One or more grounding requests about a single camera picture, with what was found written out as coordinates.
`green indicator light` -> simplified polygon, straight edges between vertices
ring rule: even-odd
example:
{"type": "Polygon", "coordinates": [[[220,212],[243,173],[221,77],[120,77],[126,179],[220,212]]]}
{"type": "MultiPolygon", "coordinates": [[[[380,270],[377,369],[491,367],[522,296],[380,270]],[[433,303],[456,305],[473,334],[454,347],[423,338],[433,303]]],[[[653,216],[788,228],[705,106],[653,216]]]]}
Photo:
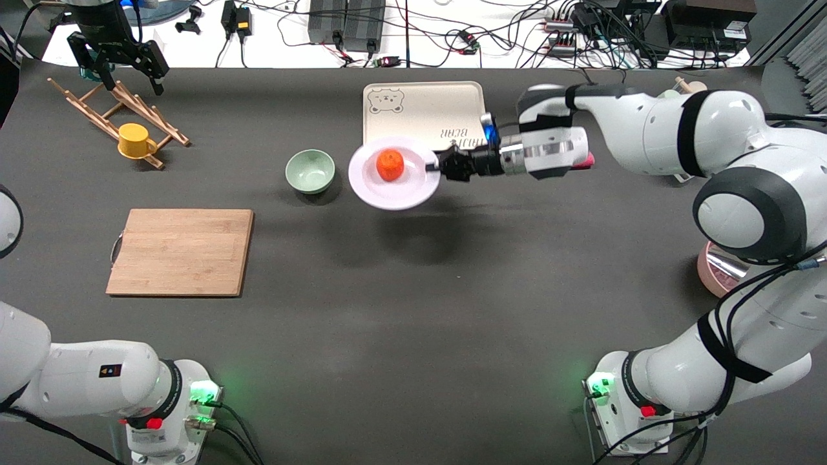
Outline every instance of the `green indicator light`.
{"type": "Polygon", "coordinates": [[[210,380],[196,381],[189,387],[192,402],[209,402],[218,397],[218,385],[210,380]]]}

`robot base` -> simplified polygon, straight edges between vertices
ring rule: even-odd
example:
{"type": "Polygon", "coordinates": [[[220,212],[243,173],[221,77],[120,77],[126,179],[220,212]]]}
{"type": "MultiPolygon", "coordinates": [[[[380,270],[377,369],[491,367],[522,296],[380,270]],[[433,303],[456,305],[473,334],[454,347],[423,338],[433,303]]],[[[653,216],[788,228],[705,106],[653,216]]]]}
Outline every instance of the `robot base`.
{"type": "MultiPolygon", "coordinates": [[[[644,426],[665,419],[672,419],[669,415],[643,418],[640,409],[629,399],[622,382],[621,367],[628,356],[628,352],[612,352],[600,359],[595,372],[583,381],[586,395],[602,394],[600,397],[590,398],[592,418],[600,433],[600,440],[606,448],[618,443],[624,436],[644,426]]],[[[647,453],[665,443],[672,433],[672,424],[664,424],[627,439],[615,448],[610,455],[629,456],[647,453]]],[[[656,453],[668,453],[669,447],[658,449],[656,453]]]]}
{"type": "Polygon", "coordinates": [[[207,370],[192,360],[176,360],[181,371],[181,396],[161,429],[133,429],[127,425],[127,443],[133,463],[140,465],[194,465],[201,456],[207,431],[191,429],[184,421],[197,417],[211,419],[214,408],[197,405],[202,391],[210,391],[212,400],[220,400],[221,388],[207,370]]]}

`white label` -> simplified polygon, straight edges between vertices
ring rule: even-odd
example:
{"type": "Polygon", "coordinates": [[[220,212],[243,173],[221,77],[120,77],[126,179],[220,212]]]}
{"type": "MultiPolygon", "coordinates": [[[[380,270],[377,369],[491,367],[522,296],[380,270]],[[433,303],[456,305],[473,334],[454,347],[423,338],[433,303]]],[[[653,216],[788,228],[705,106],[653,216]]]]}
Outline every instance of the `white label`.
{"type": "Polygon", "coordinates": [[[156,444],[166,442],[166,432],[163,429],[132,430],[132,442],[136,444],[156,444]]]}
{"type": "Polygon", "coordinates": [[[747,26],[746,21],[733,21],[733,22],[730,22],[729,26],[727,26],[726,28],[727,29],[732,29],[733,31],[743,31],[743,29],[746,26],[747,26]]]}
{"type": "Polygon", "coordinates": [[[733,31],[731,29],[724,29],[724,37],[728,37],[730,39],[742,39],[747,40],[747,33],[744,31],[733,31]]]}

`black clamp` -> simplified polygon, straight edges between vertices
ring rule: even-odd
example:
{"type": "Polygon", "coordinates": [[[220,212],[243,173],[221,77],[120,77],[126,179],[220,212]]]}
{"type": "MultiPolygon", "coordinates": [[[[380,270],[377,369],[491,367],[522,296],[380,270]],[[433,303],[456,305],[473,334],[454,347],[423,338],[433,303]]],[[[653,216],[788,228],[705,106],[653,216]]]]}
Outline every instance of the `black clamp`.
{"type": "Polygon", "coordinates": [[[178,32],[195,32],[196,34],[201,34],[201,28],[198,27],[198,24],[195,24],[195,20],[201,17],[201,8],[196,7],[195,5],[189,6],[189,19],[185,22],[176,22],[175,23],[175,30],[178,32]]]}

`small bowl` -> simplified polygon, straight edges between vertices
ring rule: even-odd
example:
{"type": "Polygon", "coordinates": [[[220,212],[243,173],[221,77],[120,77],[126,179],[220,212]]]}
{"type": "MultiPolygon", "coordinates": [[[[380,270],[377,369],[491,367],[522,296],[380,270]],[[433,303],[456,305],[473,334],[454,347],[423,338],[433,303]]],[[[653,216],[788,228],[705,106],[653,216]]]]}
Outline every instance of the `small bowl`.
{"type": "Polygon", "coordinates": [[[333,158],[313,149],[293,155],[284,168],[287,182],[302,194],[321,194],[333,182],[335,174],[333,158]]]}

